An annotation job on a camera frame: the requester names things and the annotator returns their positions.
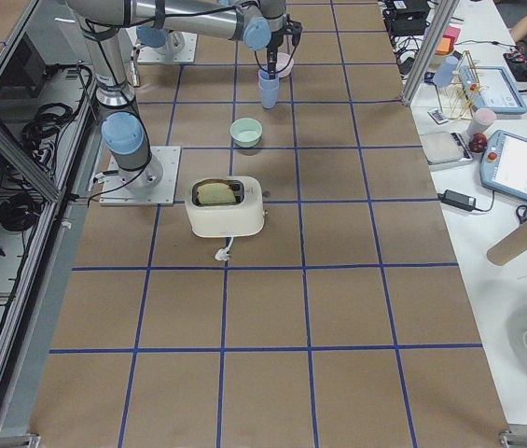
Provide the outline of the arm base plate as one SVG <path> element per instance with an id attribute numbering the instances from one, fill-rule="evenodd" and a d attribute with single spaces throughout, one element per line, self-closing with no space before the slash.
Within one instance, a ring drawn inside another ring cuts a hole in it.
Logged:
<path id="1" fill-rule="evenodd" d="M 137 61 L 139 64 L 194 63 L 197 41 L 196 34 L 139 26 L 136 29 Z"/>
<path id="2" fill-rule="evenodd" d="M 105 193 L 99 196 L 103 206 L 172 205 L 175 197 L 178 169 L 180 165 L 180 146 L 153 146 L 152 158 L 139 177 L 133 179 L 129 172 L 118 172 L 118 164 L 113 156 L 108 163 L 109 170 L 117 171 L 104 179 Z"/>

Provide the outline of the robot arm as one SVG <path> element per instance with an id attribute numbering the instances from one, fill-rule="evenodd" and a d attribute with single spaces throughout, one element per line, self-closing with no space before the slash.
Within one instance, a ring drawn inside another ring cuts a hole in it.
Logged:
<path id="1" fill-rule="evenodd" d="M 242 41 L 266 52 L 270 77 L 277 74 L 277 53 L 290 36 L 297 45 L 303 27 L 283 1 L 70 1 L 86 42 L 104 112 L 101 136 L 118 165 L 120 189 L 150 195 L 166 174 L 150 145 L 135 93 L 127 78 L 118 33 L 146 27 L 159 33 L 189 32 Z"/>
<path id="2" fill-rule="evenodd" d="M 147 25 L 136 27 L 136 38 L 141 49 L 151 49 L 161 58 L 168 60 L 171 60 L 186 46 L 185 38 L 181 32 L 165 28 L 156 29 Z"/>

